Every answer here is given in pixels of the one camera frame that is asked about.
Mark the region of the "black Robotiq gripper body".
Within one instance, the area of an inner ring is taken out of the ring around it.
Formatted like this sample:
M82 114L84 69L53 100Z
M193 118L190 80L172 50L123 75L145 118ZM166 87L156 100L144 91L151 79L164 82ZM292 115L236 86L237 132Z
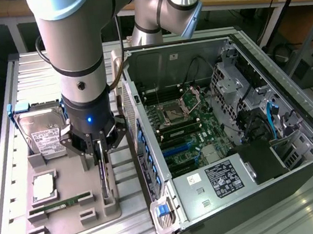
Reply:
M109 133L115 124L108 90L104 90L95 100L88 103L71 102L64 95L62 101L73 128L83 134L97 135L100 131Z

